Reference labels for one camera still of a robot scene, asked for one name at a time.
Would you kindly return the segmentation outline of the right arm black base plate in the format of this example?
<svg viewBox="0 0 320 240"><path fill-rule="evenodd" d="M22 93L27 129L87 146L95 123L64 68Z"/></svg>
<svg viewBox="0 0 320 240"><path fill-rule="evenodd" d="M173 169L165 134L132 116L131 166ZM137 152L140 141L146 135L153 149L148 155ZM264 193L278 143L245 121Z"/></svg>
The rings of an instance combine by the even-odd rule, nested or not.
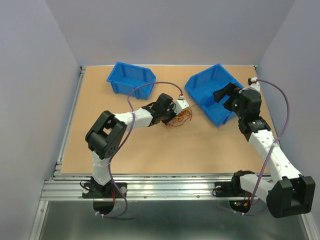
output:
<svg viewBox="0 0 320 240"><path fill-rule="evenodd" d="M237 198L248 197L254 191L254 184L235 183L231 181L216 181L212 189L212 195L217 198Z"/></svg>

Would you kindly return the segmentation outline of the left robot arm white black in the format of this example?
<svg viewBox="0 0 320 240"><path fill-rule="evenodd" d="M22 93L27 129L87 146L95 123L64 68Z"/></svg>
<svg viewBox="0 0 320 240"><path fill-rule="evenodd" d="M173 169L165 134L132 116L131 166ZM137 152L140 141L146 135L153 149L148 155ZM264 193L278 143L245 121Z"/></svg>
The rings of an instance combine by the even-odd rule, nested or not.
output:
<svg viewBox="0 0 320 240"><path fill-rule="evenodd" d="M120 148L125 132L151 127L160 122L167 124L184 109L183 99L162 93L155 102L126 113L103 111L85 136L93 158L92 182L100 197L111 193L110 159Z"/></svg>

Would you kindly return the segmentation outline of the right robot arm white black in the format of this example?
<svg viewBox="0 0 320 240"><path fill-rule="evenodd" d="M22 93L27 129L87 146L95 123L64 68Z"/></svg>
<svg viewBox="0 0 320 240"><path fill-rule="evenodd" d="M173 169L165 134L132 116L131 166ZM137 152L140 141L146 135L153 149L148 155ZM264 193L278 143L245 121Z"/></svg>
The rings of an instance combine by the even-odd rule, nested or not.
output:
<svg viewBox="0 0 320 240"><path fill-rule="evenodd" d="M274 138L268 123L261 117L262 96L260 84L254 82L246 88L234 83L227 84L213 93L219 103L228 99L223 107L238 117L238 127L245 139L264 160L263 169L268 169L272 181L262 179L264 171L256 175L250 170L235 172L231 181L217 184L212 191L216 197L255 197L263 201L274 218L302 215L311 212L316 183L311 176L304 176L286 157Z"/></svg>

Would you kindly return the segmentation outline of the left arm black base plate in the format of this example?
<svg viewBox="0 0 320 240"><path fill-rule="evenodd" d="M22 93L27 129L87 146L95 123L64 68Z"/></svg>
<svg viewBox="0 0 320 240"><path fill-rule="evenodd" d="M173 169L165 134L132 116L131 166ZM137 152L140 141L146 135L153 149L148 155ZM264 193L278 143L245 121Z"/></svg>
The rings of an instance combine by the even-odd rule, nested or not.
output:
<svg viewBox="0 0 320 240"><path fill-rule="evenodd" d="M118 199L126 197L126 193L120 193L115 185L109 181L106 185L100 185L93 179L90 181L81 181L79 185L82 188L83 199Z"/></svg>

